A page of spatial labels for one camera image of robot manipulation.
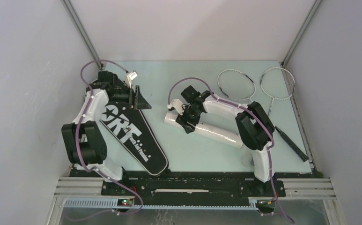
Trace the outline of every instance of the white cylinder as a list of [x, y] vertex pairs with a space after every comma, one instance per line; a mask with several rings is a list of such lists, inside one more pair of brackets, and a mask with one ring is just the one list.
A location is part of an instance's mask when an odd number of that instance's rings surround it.
[[[184, 128], [175, 122], [177, 116], [178, 113], [168, 111], [164, 118], [164, 123], [183, 130]], [[203, 124], [199, 122], [192, 134], [208, 137], [236, 148], [241, 148], [243, 145], [240, 135], [206, 123]]]

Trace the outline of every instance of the printed logo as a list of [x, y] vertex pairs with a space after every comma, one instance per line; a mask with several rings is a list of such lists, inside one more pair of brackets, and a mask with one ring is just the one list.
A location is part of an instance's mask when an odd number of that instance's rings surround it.
[[105, 107], [105, 112], [101, 115], [101, 122], [107, 126], [120, 142], [130, 141], [143, 160], [145, 162], [149, 161], [149, 158], [141, 148], [142, 143], [140, 143], [140, 140], [135, 140], [133, 136], [134, 134], [139, 137], [142, 132], [133, 123], [130, 123], [130, 120], [115, 105], [107, 105]]

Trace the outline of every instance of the black racket handle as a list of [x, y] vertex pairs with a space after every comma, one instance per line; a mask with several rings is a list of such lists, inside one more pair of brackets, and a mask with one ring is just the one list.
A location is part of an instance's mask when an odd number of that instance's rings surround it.
[[305, 155], [301, 149], [298, 148], [298, 146], [287, 136], [286, 133], [284, 133], [280, 128], [275, 127], [277, 132], [279, 132], [280, 137], [294, 150], [294, 152], [299, 156], [299, 158], [302, 159], [303, 162], [306, 162], [309, 160], [309, 157]]

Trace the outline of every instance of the white wall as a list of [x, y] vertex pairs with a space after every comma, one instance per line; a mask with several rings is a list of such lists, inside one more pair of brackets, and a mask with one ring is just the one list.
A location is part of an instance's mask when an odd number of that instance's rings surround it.
[[314, 0], [73, 0], [112, 60], [283, 60]]
[[0, 0], [0, 224], [44, 223], [90, 60], [59, 0]]
[[348, 224], [362, 224], [362, 1], [324, 1], [289, 69]]

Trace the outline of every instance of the light blue tabletop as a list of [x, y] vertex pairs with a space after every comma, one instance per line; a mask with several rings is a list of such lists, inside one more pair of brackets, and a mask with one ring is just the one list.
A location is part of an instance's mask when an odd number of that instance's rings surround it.
[[[181, 129], [164, 124], [167, 97], [174, 83], [190, 76], [205, 80], [214, 93], [224, 97], [217, 85], [217, 75], [225, 69], [236, 69], [246, 73], [255, 82], [257, 90], [252, 100], [259, 102], [267, 112], [271, 98], [261, 90], [259, 80], [268, 68], [279, 67], [278, 61], [133, 61], [119, 62], [119, 64], [130, 71], [137, 71], [139, 75], [133, 80], [133, 85], [140, 85], [141, 93], [152, 105], [152, 109], [144, 110], [144, 114], [169, 159], [169, 168], [172, 171], [254, 171], [254, 167], [250, 165], [251, 152], [247, 147], [233, 148], [193, 133], [187, 135]], [[125, 73], [116, 66], [107, 64], [106, 69], [119, 75], [120, 79], [125, 79]], [[206, 90], [204, 84], [199, 81], [185, 81], [174, 89], [171, 99], [183, 100], [180, 94], [188, 85], [193, 85], [200, 92]], [[251, 82], [235, 72], [223, 74], [221, 85], [226, 93], [235, 98], [245, 98], [253, 92]], [[276, 94], [279, 97], [288, 95], [280, 70], [271, 70], [265, 76], [264, 88], [270, 94]], [[270, 119], [303, 152], [306, 152], [289, 99], [275, 100]], [[202, 114], [201, 121], [238, 133], [234, 120], [224, 119], [217, 115]], [[127, 170], [143, 171], [142, 166], [113, 138], [104, 126], [101, 123], [98, 124], [107, 142], [108, 154], [115, 159], [115, 162]], [[274, 132], [274, 141], [275, 146], [272, 148], [272, 155], [273, 167], [276, 172], [311, 172], [309, 162], [302, 162], [276, 131]]]

